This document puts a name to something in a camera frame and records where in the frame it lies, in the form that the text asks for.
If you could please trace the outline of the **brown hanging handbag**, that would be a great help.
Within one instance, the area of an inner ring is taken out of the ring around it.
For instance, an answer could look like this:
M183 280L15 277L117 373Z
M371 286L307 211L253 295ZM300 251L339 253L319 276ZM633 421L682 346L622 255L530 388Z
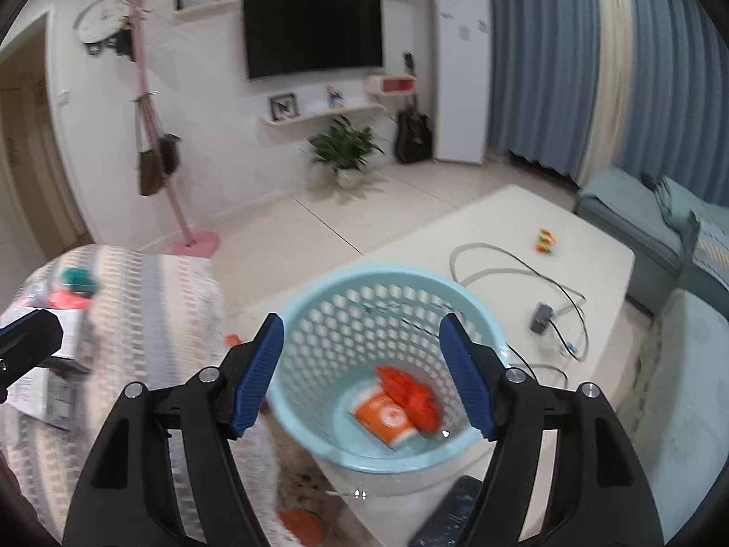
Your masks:
M156 124L149 109L149 99L141 96L135 102L135 135L139 163L139 195L156 195L164 184L164 170Z

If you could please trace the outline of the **colourful cube toy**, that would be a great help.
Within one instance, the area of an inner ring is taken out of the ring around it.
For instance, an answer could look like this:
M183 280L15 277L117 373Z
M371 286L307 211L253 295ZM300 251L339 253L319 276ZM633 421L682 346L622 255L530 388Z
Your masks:
M536 239L536 249L540 253L551 254L554 252L555 243L555 235L550 230L547 230L547 228L540 228L538 238Z

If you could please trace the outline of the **black hanging bag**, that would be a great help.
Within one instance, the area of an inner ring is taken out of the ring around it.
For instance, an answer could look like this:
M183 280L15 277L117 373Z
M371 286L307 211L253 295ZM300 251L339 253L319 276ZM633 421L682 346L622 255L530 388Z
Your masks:
M179 167L180 157L178 143L180 139L175 134L164 134L159 139L159 151L161 152L163 173L166 176L173 175Z

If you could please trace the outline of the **light blue plastic basket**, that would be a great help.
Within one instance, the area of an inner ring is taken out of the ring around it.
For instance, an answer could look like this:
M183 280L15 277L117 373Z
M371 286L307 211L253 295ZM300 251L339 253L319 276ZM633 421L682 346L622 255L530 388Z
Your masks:
M460 456L479 440L440 350L439 329L456 315L474 342L510 351L491 312L461 285L393 265L342 270L293 294L283 310L284 347L267 400L289 436L313 456L366 474L406 474ZM440 430L388 448L349 413L356 394L394 367L427 385Z

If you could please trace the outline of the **pink bagged clay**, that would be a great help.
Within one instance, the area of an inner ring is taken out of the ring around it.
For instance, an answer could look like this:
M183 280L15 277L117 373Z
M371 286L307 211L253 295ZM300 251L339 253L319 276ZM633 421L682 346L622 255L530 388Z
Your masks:
M66 288L52 291L48 297L48 307L54 310L80 310L89 309L92 300L73 293Z

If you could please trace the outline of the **black remote control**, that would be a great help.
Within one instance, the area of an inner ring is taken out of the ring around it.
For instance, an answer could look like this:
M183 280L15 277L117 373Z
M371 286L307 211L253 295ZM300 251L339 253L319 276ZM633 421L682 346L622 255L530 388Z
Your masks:
M482 481L462 475L448 490L424 524L408 541L409 547L450 547L456 545L471 515Z

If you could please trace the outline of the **butterfly picture frame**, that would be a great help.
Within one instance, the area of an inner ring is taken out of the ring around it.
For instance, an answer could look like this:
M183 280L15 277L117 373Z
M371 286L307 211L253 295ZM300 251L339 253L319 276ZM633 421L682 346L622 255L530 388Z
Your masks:
M272 96L269 99L271 120L282 122L295 119L299 116L298 100L294 93L285 93Z

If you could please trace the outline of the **red white wall box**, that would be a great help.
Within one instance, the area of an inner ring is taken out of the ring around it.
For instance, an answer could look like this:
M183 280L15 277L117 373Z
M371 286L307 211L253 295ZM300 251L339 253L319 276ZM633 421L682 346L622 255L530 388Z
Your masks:
M364 81L364 87L372 96L409 96L418 92L418 79L406 74L371 74Z

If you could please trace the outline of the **teal sofa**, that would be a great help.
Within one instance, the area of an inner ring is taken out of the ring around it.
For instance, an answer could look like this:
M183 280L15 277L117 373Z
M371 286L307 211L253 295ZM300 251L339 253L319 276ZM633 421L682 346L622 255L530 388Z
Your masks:
M650 312L618 415L670 546L728 540L728 209L663 176L619 168L577 194L577 216L634 252L626 297Z

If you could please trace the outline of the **black acoustic guitar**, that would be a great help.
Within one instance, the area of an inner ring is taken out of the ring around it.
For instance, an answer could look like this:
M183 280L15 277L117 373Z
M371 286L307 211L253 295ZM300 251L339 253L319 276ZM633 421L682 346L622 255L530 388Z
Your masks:
M420 113L418 88L406 96L403 109L397 115L397 136L394 158L401 164L431 160L432 129L429 117Z

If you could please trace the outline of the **teal bagged clay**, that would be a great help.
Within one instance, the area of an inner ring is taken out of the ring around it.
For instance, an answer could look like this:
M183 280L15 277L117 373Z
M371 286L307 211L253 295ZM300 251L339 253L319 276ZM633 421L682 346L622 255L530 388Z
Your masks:
M88 269L72 267L67 268L61 275L62 287L70 293L90 299L99 289L97 279Z

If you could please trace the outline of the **cream curtain panel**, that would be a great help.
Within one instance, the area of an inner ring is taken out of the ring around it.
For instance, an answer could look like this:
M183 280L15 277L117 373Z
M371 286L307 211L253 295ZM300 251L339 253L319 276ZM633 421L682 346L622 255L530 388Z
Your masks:
M623 151L635 71L634 5L632 0L598 0L601 41L592 121L579 185L612 165Z

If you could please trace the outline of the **blue curtain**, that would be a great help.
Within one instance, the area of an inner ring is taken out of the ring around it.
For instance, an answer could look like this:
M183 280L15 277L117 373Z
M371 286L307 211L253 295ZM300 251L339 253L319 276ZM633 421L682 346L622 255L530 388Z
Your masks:
M489 143L728 200L728 0L492 0Z

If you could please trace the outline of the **white tall cabinet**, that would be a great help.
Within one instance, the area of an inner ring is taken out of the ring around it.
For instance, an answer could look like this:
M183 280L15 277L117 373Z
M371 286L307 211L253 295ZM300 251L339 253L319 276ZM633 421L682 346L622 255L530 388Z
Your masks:
M434 155L481 165L491 113L492 0L435 0L435 20Z

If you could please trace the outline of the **black power adapter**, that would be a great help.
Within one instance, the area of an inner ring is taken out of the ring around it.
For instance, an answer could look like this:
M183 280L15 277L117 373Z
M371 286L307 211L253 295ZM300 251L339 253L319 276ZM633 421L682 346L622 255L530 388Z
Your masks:
M530 331L537 335L542 335L547 329L547 326L551 324L552 316L554 316L554 309L550 305L538 303L533 315L531 315L529 324Z

